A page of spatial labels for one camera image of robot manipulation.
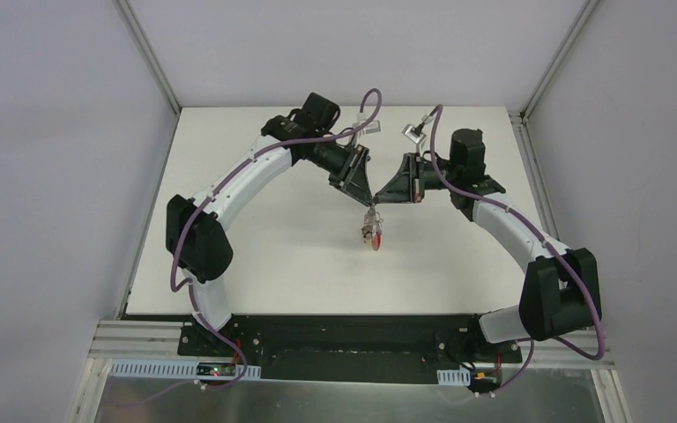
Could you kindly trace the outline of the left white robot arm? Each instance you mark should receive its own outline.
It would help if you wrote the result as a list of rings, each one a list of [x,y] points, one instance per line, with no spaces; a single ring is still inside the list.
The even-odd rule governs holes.
[[[232,313],[223,276],[234,251],[227,231],[243,208],[277,176],[301,160],[323,169],[330,186],[365,207],[374,196],[366,166],[369,150],[360,136],[376,133],[382,94],[370,89],[361,101],[355,123],[333,134],[339,106],[311,93],[288,115],[268,120],[240,162],[213,185],[192,197],[176,195],[167,203],[165,247],[173,256],[170,288],[186,288],[193,318],[204,326],[200,345],[212,356],[227,354],[234,333],[225,325]]]

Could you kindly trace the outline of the keyring with coloured keys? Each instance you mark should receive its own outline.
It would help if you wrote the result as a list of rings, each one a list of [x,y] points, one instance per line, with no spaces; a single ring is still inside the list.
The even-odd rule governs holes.
[[[383,218],[374,205],[369,206],[363,216],[361,236],[363,242],[373,251],[380,249],[383,236]]]

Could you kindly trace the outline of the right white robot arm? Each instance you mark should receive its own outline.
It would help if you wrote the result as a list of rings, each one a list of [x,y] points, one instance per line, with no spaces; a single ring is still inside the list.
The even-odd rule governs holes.
[[[465,337],[466,352],[485,361],[504,341],[557,339],[590,326],[601,334],[595,256],[547,237],[514,207],[505,188],[487,174],[485,155],[481,130],[455,130],[448,158],[405,154],[374,197],[378,204],[417,204],[427,191],[446,189],[453,206],[498,241],[524,272],[518,304],[475,318],[474,331]]]

